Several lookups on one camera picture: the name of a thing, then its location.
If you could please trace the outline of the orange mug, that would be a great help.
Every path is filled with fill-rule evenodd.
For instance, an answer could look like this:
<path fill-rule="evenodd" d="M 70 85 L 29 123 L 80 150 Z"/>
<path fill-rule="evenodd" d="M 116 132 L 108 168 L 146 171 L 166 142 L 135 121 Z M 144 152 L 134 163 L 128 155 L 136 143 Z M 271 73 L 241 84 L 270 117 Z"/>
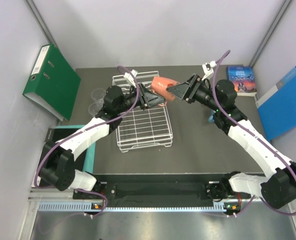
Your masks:
<path fill-rule="evenodd" d="M 175 96 L 172 93 L 168 92 L 167 88 L 178 84 L 179 82 L 166 77 L 153 77 L 153 80 L 151 82 L 151 91 L 166 99 L 163 103 L 159 104 L 160 107 L 166 106 L 168 101 L 172 102 L 175 99 Z"/>

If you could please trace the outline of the white wire dish rack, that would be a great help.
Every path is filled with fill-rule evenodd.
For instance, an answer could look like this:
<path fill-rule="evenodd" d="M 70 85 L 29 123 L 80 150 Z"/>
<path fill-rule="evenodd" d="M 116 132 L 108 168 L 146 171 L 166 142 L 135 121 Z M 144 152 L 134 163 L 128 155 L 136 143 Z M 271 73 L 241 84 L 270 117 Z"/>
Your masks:
<path fill-rule="evenodd" d="M 173 132 L 167 107 L 134 108 L 122 118 L 116 130 L 116 141 L 123 153 L 148 147 L 171 147 Z"/>

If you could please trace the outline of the teal mug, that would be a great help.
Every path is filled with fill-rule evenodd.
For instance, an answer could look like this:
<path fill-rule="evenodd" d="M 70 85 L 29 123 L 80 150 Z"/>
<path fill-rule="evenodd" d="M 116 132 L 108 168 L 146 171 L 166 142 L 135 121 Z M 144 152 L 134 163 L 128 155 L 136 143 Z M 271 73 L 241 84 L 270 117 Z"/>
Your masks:
<path fill-rule="evenodd" d="M 208 118 L 208 122 L 209 122 L 209 123 L 213 123 L 213 122 L 215 121 L 215 120 L 214 120 L 214 114 L 215 114 L 214 111 L 210 114 L 210 116 L 209 116 L 209 118 Z"/>

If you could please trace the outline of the clear faceted plastic cup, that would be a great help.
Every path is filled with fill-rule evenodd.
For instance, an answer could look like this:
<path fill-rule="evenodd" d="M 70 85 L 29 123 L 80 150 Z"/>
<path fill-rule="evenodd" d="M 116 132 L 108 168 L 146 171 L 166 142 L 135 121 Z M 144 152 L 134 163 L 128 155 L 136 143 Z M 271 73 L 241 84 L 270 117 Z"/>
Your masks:
<path fill-rule="evenodd" d="M 91 93 L 91 98 L 95 101 L 95 102 L 103 102 L 103 99 L 106 95 L 106 90 L 103 88 L 96 88 L 95 90 L 92 91 Z"/>

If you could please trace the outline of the clear heavy-base glass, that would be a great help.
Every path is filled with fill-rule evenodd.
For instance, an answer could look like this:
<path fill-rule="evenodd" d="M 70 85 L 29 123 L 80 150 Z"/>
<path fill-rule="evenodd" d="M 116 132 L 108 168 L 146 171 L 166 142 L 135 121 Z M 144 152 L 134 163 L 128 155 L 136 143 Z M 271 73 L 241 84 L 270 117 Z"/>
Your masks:
<path fill-rule="evenodd" d="M 92 117 L 95 117 L 97 115 L 97 113 L 100 111 L 100 109 L 102 108 L 101 105 L 99 105 L 96 102 L 93 102 L 89 107 L 88 107 L 88 112 Z"/>

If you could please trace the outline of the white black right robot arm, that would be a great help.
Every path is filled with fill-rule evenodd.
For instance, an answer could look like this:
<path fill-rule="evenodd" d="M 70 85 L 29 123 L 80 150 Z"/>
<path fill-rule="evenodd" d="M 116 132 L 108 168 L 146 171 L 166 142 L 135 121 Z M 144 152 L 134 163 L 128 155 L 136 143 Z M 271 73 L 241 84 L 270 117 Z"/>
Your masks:
<path fill-rule="evenodd" d="M 247 193 L 280 209 L 296 199 L 296 162 L 276 150 L 236 107 L 237 93 L 232 82 L 222 79 L 215 86 L 193 75 L 167 91 L 188 103 L 199 102 L 214 110 L 215 125 L 237 142 L 259 165 L 264 176 L 233 171 L 220 180 L 219 198 Z"/>

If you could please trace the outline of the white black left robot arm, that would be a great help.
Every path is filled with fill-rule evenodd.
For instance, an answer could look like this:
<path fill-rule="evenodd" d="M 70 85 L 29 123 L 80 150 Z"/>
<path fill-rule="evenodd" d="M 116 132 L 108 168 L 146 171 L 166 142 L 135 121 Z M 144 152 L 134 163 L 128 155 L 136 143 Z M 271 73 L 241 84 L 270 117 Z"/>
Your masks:
<path fill-rule="evenodd" d="M 45 143 L 36 177 L 59 191 L 76 189 L 90 198 L 98 197 L 101 194 L 100 184 L 92 174 L 76 169 L 76 159 L 98 140 L 114 132 L 123 115 L 133 108 L 150 109 L 166 99 L 139 84 L 138 87 L 131 87 L 129 94 L 124 94 L 117 85 L 110 86 L 103 100 L 103 107 L 87 125 L 66 138 Z"/>

